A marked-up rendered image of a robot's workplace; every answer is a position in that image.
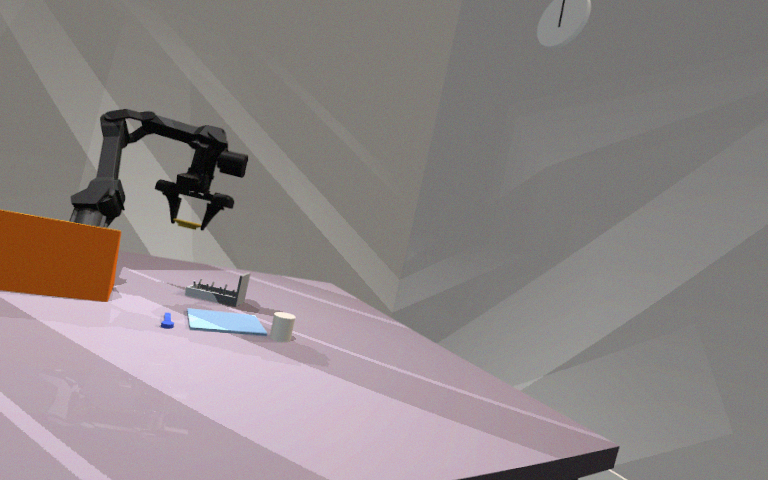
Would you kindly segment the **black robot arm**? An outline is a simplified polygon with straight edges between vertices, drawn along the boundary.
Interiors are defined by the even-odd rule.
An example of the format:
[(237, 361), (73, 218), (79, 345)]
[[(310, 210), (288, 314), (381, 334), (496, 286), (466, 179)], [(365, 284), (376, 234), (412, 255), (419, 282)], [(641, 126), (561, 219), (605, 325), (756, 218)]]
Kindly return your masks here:
[[(141, 121), (142, 126), (128, 133), (127, 118)], [(147, 134), (155, 133), (187, 143), (195, 149), (191, 165), (214, 171), (217, 165), (219, 172), (240, 178), (245, 175), (248, 155), (228, 151), (227, 135), (221, 128), (190, 126), (150, 111), (128, 109), (108, 111), (101, 115), (100, 121), (104, 141), (98, 174), (88, 188), (71, 196), (74, 210), (70, 222), (107, 229), (113, 219), (121, 215), (121, 210), (125, 210), (125, 194), (118, 180), (122, 149)], [(187, 173), (177, 174), (176, 188), (206, 192), (209, 175), (205, 173), (194, 174), (194, 169), (189, 168)]]

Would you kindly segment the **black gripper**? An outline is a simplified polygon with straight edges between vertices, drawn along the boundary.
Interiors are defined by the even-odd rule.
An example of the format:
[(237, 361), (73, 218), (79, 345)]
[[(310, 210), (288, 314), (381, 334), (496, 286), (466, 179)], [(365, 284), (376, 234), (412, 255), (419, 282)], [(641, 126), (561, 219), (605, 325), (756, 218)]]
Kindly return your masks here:
[[(201, 167), (198, 165), (191, 165), (191, 169), (194, 169), (194, 174), (200, 175), (201, 172), (206, 172), (207, 175), (209, 175), (209, 187), (207, 188), (206, 192), (201, 191), (200, 189), (194, 192), (190, 192), (189, 190), (184, 188), (178, 188), (178, 187), (176, 188), (175, 183), (161, 180), (161, 179), (156, 183), (155, 189), (162, 192), (162, 194), (166, 195), (168, 198), (171, 223), (175, 223), (173, 219), (177, 219), (177, 216), (179, 213), (179, 207), (181, 202), (181, 198), (179, 197), (180, 194), (210, 201), (211, 202), (210, 204), (207, 203), (207, 211), (201, 225), (201, 230), (204, 230), (207, 224), (209, 223), (209, 221), (217, 212), (219, 212), (220, 210), (225, 210), (224, 207), (233, 208), (234, 200), (228, 195), (224, 195), (216, 192), (214, 195), (210, 194), (211, 191), (209, 190), (212, 183), (212, 179), (214, 179), (214, 170), (210, 170), (208, 168)], [(203, 193), (204, 195), (201, 195), (198, 193)]]

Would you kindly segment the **yellow plate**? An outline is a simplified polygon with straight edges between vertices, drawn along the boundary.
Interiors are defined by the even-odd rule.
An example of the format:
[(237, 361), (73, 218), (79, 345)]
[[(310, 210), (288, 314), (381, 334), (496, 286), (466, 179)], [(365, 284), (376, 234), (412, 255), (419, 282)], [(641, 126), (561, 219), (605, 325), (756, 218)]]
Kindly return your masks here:
[(193, 223), (193, 222), (186, 221), (186, 220), (181, 221), (181, 220), (178, 220), (178, 219), (173, 219), (173, 221), (174, 222), (178, 222), (178, 226), (183, 226), (183, 227), (187, 227), (187, 228), (191, 228), (191, 229), (195, 229), (195, 230), (196, 230), (197, 227), (201, 227), (201, 225), (202, 225), (202, 224)]

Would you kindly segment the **light blue flat mat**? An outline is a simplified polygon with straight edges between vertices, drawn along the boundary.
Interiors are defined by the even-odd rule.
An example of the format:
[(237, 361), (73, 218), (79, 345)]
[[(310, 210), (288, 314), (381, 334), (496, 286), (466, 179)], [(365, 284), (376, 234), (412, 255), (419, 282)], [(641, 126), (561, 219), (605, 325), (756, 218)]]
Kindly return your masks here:
[(187, 308), (187, 317), (194, 331), (268, 335), (255, 315)]

